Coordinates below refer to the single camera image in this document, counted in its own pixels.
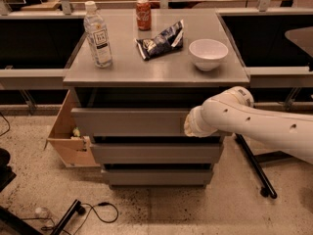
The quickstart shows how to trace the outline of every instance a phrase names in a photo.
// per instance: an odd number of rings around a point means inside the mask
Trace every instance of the concrete floor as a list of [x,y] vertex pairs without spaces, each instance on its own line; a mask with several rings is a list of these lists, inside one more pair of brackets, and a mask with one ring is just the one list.
[[[74,200],[118,208],[115,223],[103,223],[92,212],[75,215],[69,234],[308,234],[313,231],[313,164],[291,158],[263,164],[278,198],[262,197],[261,183],[246,160],[235,136],[225,139],[220,162],[205,188],[110,189],[97,167],[68,168],[46,138],[56,116],[7,116],[11,130],[0,137],[0,147],[11,154],[9,165],[17,177],[0,193],[0,205],[20,218],[34,217],[47,207],[61,218]],[[0,118],[0,133],[6,122]],[[254,154],[269,150],[247,139]],[[104,220],[114,218],[111,207],[97,207]],[[27,222],[40,230],[38,220]],[[0,234],[15,234],[0,222]]]

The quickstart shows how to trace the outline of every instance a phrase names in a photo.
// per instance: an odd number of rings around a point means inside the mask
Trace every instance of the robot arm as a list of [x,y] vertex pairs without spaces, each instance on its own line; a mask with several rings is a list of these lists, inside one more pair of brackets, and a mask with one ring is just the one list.
[[257,110],[243,87],[233,87],[191,109],[185,120],[188,136],[234,132],[313,164],[313,116]]

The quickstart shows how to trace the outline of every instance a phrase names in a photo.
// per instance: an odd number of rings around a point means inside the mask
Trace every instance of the crumpled bag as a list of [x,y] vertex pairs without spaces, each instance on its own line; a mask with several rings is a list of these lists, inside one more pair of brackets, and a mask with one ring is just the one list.
[[184,21],[165,29],[155,38],[135,39],[142,58],[150,58],[183,48]]

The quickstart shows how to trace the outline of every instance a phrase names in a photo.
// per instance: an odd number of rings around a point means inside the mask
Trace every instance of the water bottle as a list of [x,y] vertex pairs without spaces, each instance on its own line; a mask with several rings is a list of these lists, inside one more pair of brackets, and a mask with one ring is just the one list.
[[36,208],[35,216],[36,218],[39,218],[45,227],[53,228],[58,224],[56,217],[53,216],[50,210],[47,208]]
[[99,15],[94,1],[86,2],[85,6],[87,14],[84,19],[84,27],[92,58],[97,67],[107,67],[112,63],[107,25]]

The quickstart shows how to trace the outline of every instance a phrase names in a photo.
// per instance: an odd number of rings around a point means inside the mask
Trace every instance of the bowl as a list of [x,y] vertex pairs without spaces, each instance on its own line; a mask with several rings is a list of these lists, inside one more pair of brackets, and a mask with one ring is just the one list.
[[225,44],[213,39],[199,39],[189,45],[193,64],[202,71],[220,66],[228,54]]

